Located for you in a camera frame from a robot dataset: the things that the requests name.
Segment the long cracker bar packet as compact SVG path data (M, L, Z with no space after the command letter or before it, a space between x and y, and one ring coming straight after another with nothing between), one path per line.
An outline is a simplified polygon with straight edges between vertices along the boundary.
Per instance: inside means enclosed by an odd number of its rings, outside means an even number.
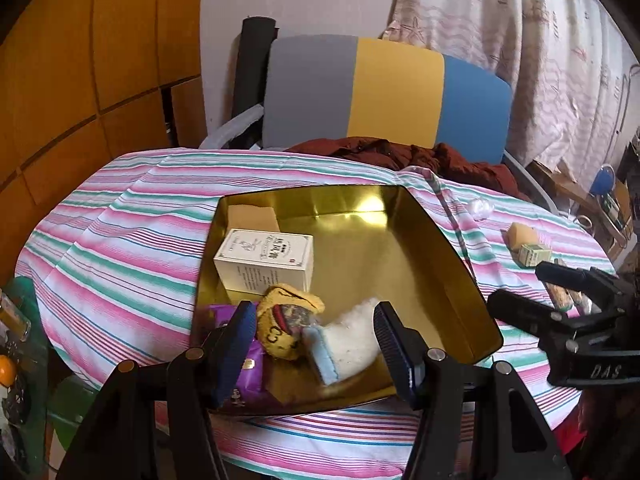
M544 282L544 287L556 310L567 312L574 308L574 300L564 287L548 282Z

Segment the purple snack packet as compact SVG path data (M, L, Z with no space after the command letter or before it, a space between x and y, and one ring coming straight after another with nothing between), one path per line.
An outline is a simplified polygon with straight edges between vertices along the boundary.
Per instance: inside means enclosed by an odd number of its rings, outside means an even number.
M225 326L232 318L235 306L231 304L211 304L208 313L214 327ZM231 391L227 405L234 408L263 408L272 403L273 398L264 384L265 350L254 338L248 347L238 381Z

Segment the yellow knitted sock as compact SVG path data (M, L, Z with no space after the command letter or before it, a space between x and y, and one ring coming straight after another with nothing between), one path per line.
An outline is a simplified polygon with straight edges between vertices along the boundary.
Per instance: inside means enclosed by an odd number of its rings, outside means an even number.
M275 359L295 361L303 353L302 333L317 323L326 306L309 292L288 284L268 288L256 308L256 338Z

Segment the small green white box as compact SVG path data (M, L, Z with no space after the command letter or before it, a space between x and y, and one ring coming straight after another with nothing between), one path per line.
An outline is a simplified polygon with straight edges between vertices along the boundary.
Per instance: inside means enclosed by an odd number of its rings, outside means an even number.
M518 248L518 263L524 268L534 268L539 263L552 260L552 250L541 244L524 243Z

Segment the white fluffy sock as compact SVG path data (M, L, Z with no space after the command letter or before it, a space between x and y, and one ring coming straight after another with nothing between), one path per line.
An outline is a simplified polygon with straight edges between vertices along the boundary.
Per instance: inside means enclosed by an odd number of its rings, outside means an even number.
M307 358L323 385L344 382L375 361L380 353L373 327L377 305L378 298L369 298L329 324L303 329Z

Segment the white medicine box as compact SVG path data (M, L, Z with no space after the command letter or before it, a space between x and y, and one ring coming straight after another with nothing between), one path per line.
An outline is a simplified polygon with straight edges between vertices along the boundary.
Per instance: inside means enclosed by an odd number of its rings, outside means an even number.
M314 237L307 234L232 229L213 262L224 288L263 294L277 284L309 292Z

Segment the orange sponge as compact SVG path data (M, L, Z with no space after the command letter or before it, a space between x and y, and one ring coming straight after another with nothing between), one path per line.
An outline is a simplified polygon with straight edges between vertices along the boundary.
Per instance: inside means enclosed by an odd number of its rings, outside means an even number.
M537 231L521 222L513 222L506 230L506 246L511 252L518 252L525 244L537 244Z

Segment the Weidan rice cracker packet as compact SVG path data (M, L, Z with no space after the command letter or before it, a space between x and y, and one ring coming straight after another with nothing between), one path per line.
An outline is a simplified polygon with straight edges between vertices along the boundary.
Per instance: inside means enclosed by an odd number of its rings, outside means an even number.
M584 292L570 290L568 293L580 315L593 315L601 312L601 309Z

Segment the wooden side table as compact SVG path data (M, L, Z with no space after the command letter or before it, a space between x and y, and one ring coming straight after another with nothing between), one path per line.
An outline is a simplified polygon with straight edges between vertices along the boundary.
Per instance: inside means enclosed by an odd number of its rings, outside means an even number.
M539 162L531 162L527 169L532 172L534 177L541 178L544 184L551 186L550 195L552 198L564 197L567 200L571 200L578 209L582 208L588 211L591 220L598 220L615 243L619 244L620 247L627 245L628 237L623 231L616 228L614 222L608 218L608 214L602 209L599 201L578 183L562 174L562 172L551 171Z

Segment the blue folding chair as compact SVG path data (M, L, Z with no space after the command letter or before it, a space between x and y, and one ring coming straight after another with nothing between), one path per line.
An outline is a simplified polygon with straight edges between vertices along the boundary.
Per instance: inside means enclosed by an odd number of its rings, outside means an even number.
M598 170L589 189L594 197L610 194L615 188L616 173L610 164L604 164Z

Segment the gold metal tin box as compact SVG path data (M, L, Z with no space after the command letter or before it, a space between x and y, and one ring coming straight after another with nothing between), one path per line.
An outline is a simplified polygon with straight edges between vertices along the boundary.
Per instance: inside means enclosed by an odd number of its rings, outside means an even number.
M310 291L332 322L371 297L390 302L401 321L456 361L475 364L502 345L497 323L468 265L435 215L399 185L316 185L224 196L210 224L198 277L191 340L210 330L212 304L238 304L214 263L232 205L270 207L285 233L314 239Z

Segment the dark red jacket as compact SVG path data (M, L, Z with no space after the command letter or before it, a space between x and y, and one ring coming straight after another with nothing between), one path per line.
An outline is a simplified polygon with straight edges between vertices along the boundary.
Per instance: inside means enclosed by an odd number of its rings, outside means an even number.
M363 162L394 171L417 166L439 177L462 184L481 186L529 202L510 169L499 162L469 162L445 143L434 148L390 142L386 139L354 136L346 139L314 139L287 148L287 152L334 157Z

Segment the pink patterned curtain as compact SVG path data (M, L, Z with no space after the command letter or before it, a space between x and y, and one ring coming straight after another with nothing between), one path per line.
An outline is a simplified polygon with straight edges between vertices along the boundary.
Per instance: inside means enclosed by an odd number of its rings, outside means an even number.
M513 92L509 152L590 188L616 165L627 39L600 0L396 0L384 38L483 67Z

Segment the grey yellow blue chair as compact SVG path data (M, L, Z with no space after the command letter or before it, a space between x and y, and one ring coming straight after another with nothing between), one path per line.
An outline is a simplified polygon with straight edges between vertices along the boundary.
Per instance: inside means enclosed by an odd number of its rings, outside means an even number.
M223 148L250 128L267 150L356 136L446 144L469 162L503 162L534 202L558 210L506 149L512 90L484 68L400 42L303 35L273 41L257 88L262 100L209 133L202 148Z

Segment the black rolled mat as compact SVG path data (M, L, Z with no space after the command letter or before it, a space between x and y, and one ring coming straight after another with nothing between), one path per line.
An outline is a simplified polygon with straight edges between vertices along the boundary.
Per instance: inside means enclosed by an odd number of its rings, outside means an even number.
M231 117L264 104L271 44L277 39L274 18L250 16L242 21L236 55Z

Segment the orange wooden wardrobe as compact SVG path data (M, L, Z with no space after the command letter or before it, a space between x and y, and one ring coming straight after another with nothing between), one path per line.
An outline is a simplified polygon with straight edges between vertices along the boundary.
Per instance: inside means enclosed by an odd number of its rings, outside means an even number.
M1 276L36 224L130 152L206 135L201 0L30 0L1 45Z

